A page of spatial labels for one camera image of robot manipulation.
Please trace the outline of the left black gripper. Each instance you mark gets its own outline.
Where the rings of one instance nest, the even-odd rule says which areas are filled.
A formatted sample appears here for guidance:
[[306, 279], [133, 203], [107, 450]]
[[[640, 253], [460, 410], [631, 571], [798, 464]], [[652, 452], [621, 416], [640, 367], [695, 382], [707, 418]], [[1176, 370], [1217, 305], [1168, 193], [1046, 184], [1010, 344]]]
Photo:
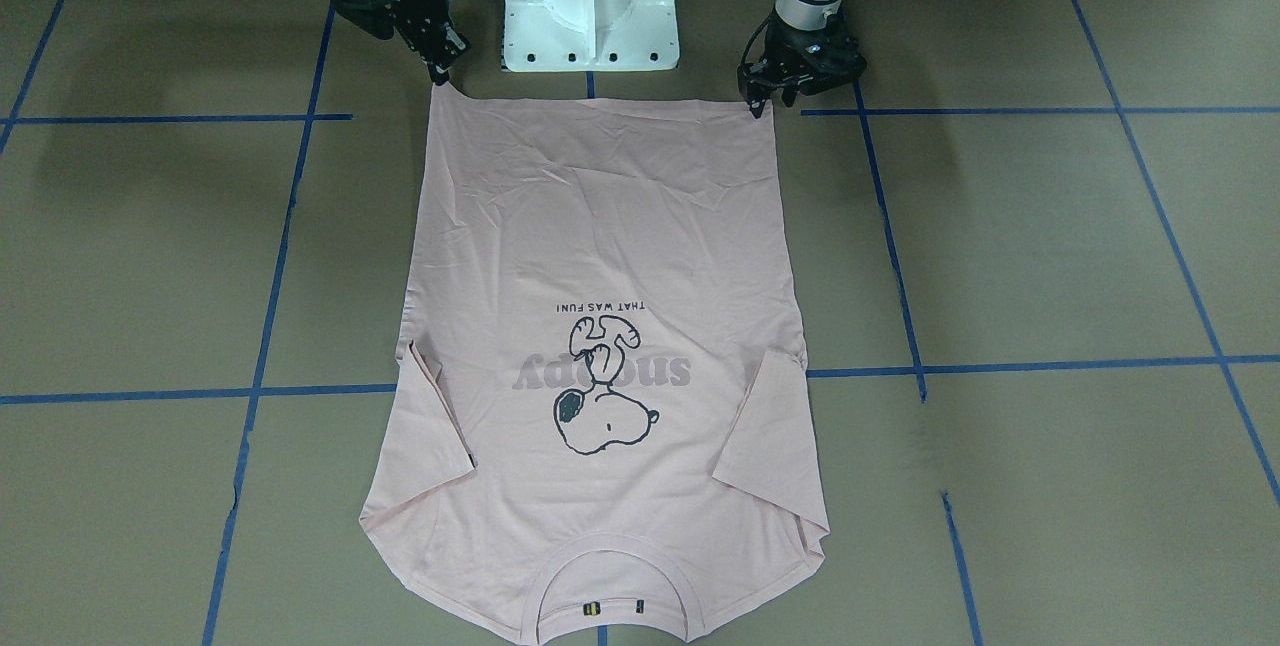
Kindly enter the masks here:
[[867, 59], [850, 35], [844, 12], [835, 12], [813, 31], [787, 26], [772, 12], [744, 49], [739, 91], [751, 116], [759, 119], [776, 91], [781, 91], [785, 107], [791, 107], [797, 95], [854, 84], [865, 69]]

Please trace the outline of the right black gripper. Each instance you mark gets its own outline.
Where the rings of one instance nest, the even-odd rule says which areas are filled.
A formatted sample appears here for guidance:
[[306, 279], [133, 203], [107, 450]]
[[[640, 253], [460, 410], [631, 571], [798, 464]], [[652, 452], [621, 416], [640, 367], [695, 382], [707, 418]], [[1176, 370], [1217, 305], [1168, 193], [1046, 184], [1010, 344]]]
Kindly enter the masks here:
[[339, 14], [367, 35], [399, 35], [428, 67], [433, 84], [448, 84], [449, 69], [471, 41], [454, 27], [452, 0], [330, 0]]

